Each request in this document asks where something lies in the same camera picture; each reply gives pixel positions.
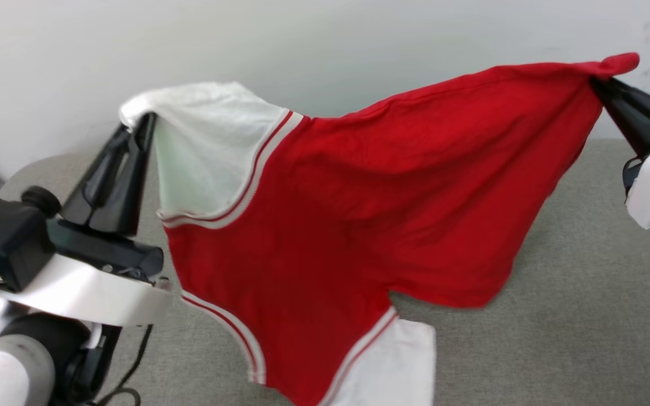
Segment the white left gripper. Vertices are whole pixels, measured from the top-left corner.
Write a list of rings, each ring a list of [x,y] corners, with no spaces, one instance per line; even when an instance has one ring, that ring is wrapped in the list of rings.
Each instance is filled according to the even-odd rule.
[[[0,289],[1,298],[111,326],[163,317],[172,298],[168,285],[156,285],[164,252],[127,239],[138,231],[156,121],[147,113],[131,131],[121,125],[113,132],[61,210],[74,224],[47,223],[56,254],[23,291]]]

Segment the red and white garment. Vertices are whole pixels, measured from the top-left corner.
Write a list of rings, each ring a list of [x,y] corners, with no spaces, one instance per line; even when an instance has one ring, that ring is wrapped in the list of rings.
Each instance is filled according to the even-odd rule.
[[[488,305],[603,111],[590,79],[639,62],[493,67],[335,118],[237,82],[143,92],[119,115],[157,116],[181,298],[232,334],[251,381],[296,406],[432,406],[435,329],[389,293]]]

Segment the grey fabric sofa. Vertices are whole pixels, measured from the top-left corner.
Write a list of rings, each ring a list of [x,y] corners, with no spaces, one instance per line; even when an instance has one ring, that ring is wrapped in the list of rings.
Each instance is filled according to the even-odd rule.
[[[0,195],[40,185],[67,197],[93,152],[13,175]],[[513,273],[482,310],[390,295],[403,319],[437,331],[435,406],[650,406],[650,230],[623,206],[627,142],[589,140],[546,202]],[[175,296],[128,386],[142,406],[291,406],[246,378],[240,347]]]

